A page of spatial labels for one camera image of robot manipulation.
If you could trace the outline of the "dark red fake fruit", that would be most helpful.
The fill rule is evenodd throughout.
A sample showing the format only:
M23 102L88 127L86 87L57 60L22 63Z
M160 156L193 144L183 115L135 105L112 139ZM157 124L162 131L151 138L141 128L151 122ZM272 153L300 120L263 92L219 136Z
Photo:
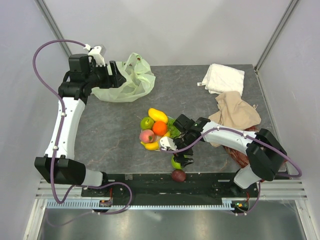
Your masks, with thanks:
M176 169L171 173L171 178L175 182L184 182L187 178L186 173L181 169Z

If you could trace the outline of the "green fake grapes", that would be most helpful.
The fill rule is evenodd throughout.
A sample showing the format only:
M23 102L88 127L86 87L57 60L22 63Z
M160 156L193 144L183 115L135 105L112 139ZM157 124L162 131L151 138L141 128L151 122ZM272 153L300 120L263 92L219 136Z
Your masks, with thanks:
M174 118L168 119L167 128L171 138L177 138L181 134L181 132L174 126L174 122L175 122Z

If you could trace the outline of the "yellow fake banana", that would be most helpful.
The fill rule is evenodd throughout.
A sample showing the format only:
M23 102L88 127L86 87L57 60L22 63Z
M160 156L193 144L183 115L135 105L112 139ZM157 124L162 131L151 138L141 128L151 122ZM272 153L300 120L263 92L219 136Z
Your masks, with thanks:
M160 150L160 139L163 137L170 137L170 132L168 131L165 135L163 136L158 136L156 135L156 138L153 142L151 143L144 143L144 142L140 142L145 149L149 150L149 151L159 151Z

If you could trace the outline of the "orange fake fruit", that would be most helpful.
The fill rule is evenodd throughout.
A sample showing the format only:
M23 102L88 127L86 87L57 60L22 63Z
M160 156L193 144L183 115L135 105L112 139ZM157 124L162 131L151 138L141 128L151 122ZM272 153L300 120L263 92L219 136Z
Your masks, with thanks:
M163 121L156 121L152 126L152 131L157 136L164 136L168 132L167 124Z

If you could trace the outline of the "pink fake peach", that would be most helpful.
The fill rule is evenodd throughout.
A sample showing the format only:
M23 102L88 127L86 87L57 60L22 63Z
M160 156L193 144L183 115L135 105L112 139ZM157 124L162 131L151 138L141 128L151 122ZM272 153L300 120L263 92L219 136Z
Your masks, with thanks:
M152 143L155 140L155 137L154 132L150 129L143 130L139 135L140 141L145 144Z

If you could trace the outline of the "light green plastic bag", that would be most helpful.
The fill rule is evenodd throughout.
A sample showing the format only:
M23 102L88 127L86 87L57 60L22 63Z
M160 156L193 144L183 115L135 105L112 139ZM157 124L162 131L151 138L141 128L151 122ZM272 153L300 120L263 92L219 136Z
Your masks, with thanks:
M117 61L121 75L126 82L119 88L92 89L92 94L99 100L111 103L130 103L148 95L155 85L156 76L149 63L139 54L133 52L127 61Z

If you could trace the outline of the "yellow fake mango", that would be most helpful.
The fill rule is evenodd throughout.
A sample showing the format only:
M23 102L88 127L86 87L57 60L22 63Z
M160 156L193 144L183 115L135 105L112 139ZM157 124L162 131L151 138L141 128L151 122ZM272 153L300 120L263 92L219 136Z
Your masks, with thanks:
M150 108L148 110L148 116L155 122L164 122L165 124L167 124L169 121L168 116L163 111L157 110L155 108Z

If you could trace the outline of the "green fake apple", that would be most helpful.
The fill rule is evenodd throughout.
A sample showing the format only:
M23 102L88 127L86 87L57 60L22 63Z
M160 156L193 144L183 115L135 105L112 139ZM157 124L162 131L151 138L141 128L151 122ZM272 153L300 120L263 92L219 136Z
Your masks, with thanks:
M140 121L140 128L142 130L151 130L153 128L153 125L154 125L155 121L147 116L147 117L144 117L141 121Z
M171 158L171 165L176 170L181 170L182 169L181 164L179 162L175 161L175 157L174 156Z

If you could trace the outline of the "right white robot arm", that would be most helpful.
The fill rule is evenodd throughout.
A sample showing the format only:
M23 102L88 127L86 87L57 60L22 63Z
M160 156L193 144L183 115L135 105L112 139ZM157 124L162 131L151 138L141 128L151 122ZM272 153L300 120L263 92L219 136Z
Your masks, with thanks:
M273 181L283 165L286 151L267 129L258 132L236 130L222 126L208 118L200 117L196 121L181 114L174 122L182 137L173 140L174 150L187 150L197 140L216 143L248 157L248 165L240 169L229 184L229 191L235 197L242 196L253 183L264 180Z

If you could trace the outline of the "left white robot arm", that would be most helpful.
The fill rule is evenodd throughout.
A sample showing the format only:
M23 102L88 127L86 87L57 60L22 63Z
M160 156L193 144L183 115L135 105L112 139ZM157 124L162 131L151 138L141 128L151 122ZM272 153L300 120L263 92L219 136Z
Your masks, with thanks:
M107 175L90 170L75 160L75 140L82 113L93 88L121 87L126 78L115 61L102 62L96 54L73 54L68 59L69 71L58 88L62 102L51 141L43 157L36 157L34 166L48 183L92 186L99 197L106 196L110 185Z

